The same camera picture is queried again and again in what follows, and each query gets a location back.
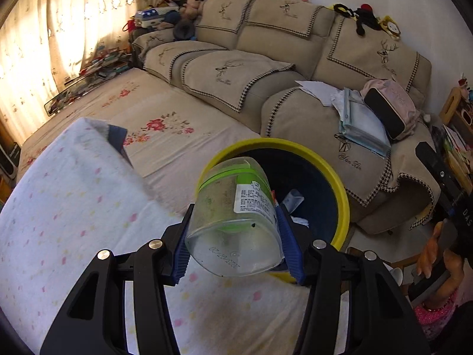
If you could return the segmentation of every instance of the silver screw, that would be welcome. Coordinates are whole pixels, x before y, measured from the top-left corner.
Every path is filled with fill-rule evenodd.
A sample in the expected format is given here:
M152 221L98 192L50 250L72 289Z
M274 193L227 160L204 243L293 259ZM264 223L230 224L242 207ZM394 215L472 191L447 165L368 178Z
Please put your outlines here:
M313 241L312 245L314 246L314 248L317 248L317 249L324 249L325 247L327 247L327 243L325 243L324 241L320 239Z
M148 246L151 248L151 249L158 249L158 248L161 248L163 246L163 242L160 241L159 239L155 239L153 241L150 241L150 243L148 244Z
M370 261L376 260L377 257L378 256L373 251L366 251L365 252L365 258L370 260Z
M102 251L100 251L99 253L97 253L97 257L98 257L100 260L105 260L105 259L107 259L109 256L110 256L110 251L109 251L108 249L103 249Z

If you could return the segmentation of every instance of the beige curtain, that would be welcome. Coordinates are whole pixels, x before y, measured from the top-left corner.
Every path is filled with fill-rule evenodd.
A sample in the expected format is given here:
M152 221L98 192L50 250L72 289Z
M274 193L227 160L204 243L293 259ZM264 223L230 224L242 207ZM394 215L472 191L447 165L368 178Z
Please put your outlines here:
M24 142L47 120L44 104L97 48L128 46L130 16L152 0L18 0L0 29L0 115Z

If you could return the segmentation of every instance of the wall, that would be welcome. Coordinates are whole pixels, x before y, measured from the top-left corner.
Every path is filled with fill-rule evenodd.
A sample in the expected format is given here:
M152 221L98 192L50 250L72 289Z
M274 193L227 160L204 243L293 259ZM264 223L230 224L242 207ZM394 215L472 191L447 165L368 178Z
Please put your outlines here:
M390 15L402 40L432 63L430 94L425 110L438 113L450 89L464 72L473 85L473 35L450 0L312 0L343 3L353 9L368 3L376 16Z

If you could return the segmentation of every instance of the person's hand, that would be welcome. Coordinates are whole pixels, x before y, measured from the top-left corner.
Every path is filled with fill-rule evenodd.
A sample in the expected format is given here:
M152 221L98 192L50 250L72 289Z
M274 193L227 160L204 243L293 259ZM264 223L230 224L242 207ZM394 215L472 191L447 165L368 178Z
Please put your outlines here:
M426 278L432 275L432 265L437 260L438 255L438 237L443 228L443 222L437 223L432 237L427 241L424 250L417 260L417 275L424 273ZM443 254L446 269L450 272L450 277L441 285L441 287L424 302L429 309L438 309L445 305L453 292L463 281L464 272L462 257L446 249Z

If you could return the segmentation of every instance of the beige sofa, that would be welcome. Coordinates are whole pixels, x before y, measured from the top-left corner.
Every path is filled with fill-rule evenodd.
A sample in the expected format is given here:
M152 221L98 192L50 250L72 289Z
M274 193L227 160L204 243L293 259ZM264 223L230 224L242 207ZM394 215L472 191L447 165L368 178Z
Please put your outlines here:
M425 101L430 62L385 32L325 7L294 0L207 0L197 41L171 42L172 30L136 39L143 68L237 119L263 137L303 144L340 175L351 220L368 233L424 222L440 190L415 157L426 126L393 144L386 159L338 138L338 113L299 88L318 80L360 90L373 78L395 78L417 108Z

